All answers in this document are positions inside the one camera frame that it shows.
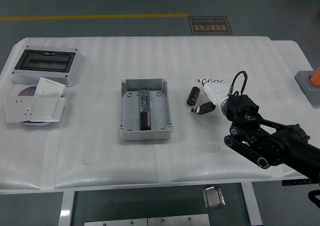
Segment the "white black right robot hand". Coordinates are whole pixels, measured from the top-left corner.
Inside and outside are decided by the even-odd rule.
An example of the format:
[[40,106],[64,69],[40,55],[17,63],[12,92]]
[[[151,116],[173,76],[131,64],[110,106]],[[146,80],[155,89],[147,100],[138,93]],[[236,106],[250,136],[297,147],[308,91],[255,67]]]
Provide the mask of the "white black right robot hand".
[[197,115],[204,115],[215,109],[219,109],[220,112],[225,115],[230,85],[223,80],[202,79],[198,81],[202,84],[204,93],[207,95],[209,101],[192,108],[190,111]]

